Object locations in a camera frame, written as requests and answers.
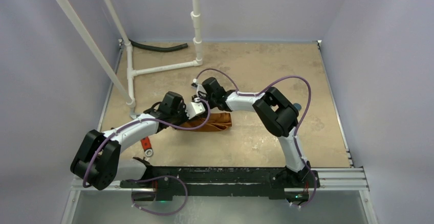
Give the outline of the orange cloth napkin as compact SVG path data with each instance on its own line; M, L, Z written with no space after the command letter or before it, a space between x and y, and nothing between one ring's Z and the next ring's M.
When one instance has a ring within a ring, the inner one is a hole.
M206 120L207 115L202 114L193 118L180 127L193 128L201 125ZM191 132L219 132L228 130L232 127L232 118L230 113L214 113L210 114L208 121L200 128L189 130Z

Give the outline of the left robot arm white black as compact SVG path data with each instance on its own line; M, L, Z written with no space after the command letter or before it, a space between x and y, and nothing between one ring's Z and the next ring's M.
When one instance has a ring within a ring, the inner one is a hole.
M70 170L83 180L85 188L103 190L113 181L133 180L141 188L153 180L142 159L121 160L120 154L141 139L166 129L170 124L181 125L187 120L183 97L167 92L161 102L147 109L129 123L105 132L89 131Z

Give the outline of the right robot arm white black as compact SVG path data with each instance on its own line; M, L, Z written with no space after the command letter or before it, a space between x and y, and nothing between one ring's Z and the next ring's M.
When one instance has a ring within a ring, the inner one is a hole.
M225 90L214 78L193 84L197 95L208 101L211 108L221 111L255 112L266 130L277 137L285 157L288 182L295 187L308 182L318 185L318 177L310 167L298 140L299 109L277 88L269 86L259 93Z

